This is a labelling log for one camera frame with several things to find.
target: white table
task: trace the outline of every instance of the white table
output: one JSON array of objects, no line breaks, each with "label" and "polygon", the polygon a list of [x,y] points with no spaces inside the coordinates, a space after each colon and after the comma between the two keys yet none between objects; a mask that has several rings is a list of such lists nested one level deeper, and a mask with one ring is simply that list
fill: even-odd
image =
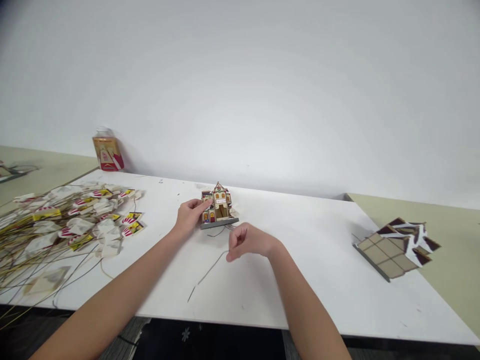
[{"label": "white table", "polygon": [[[127,239],[115,258],[103,262],[113,276],[150,249],[175,223],[180,203],[200,197],[204,184],[96,170],[75,183],[102,181],[146,190],[137,202],[146,229]],[[386,282],[352,247],[357,237],[378,229],[354,202],[228,187],[240,221],[278,237],[318,295],[342,335],[480,345],[480,340],[417,271]],[[227,263],[225,256],[203,282],[193,287],[228,249],[228,231],[198,230],[180,250],[139,316],[287,329],[277,284],[268,261],[254,254]],[[49,265],[78,265],[82,256]],[[69,282],[97,263],[84,262]],[[59,308],[76,310],[111,281],[99,266],[55,299]],[[0,297],[6,303],[13,293]],[[39,295],[11,304],[31,306]],[[52,299],[41,306],[52,307]]]}]

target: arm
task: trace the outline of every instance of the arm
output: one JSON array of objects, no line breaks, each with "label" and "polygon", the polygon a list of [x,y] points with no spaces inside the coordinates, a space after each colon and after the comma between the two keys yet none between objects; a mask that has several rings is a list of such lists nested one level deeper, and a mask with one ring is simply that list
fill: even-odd
[{"label": "arm", "polygon": [[329,313],[278,239],[243,223],[230,233],[229,248],[228,262],[246,253],[260,254],[270,261],[288,327],[303,360],[351,359]]},{"label": "arm", "polygon": [[135,315],[211,204],[197,199],[181,204],[173,229],[83,304],[30,359],[97,359]]}]

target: gray base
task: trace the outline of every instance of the gray base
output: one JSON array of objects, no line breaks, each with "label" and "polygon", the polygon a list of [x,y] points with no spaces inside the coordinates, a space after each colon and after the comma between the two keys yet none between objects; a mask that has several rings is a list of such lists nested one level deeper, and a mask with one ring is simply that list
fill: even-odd
[{"label": "gray base", "polygon": [[204,224],[200,225],[200,229],[204,230],[204,229],[216,228],[218,226],[233,224],[233,223],[236,223],[238,221],[239,221],[238,217],[232,217],[232,218],[226,219],[226,220],[220,220],[220,221],[215,221],[215,222],[207,222],[207,223],[204,223]]},{"label": "gray base", "polygon": [[387,276],[386,273],[382,271],[381,268],[379,268],[365,253],[358,247],[357,244],[353,244],[353,247],[370,263],[370,265],[373,266],[375,270],[379,272],[379,274],[388,282],[390,282],[390,278]]}]

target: house facade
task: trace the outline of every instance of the house facade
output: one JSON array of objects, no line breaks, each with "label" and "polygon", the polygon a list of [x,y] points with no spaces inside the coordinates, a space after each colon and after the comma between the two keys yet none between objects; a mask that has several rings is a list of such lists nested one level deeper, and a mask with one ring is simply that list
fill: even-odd
[{"label": "house facade", "polygon": [[227,188],[217,182],[212,191],[201,192],[202,202],[210,199],[213,200],[213,203],[202,215],[202,222],[204,224],[215,223],[231,218],[230,207],[232,206],[232,199]]}]

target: hand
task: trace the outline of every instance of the hand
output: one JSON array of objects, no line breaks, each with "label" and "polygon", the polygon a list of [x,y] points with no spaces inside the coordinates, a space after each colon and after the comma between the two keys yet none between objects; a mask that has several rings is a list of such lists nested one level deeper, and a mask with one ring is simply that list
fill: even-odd
[{"label": "hand", "polygon": [[272,249],[279,243],[276,237],[244,222],[230,232],[226,261],[231,263],[246,253],[260,254],[268,258]]},{"label": "hand", "polygon": [[195,225],[199,222],[202,213],[212,205],[213,200],[202,202],[199,199],[192,199],[184,202],[178,208],[176,223],[172,231],[187,239],[192,235]]}]

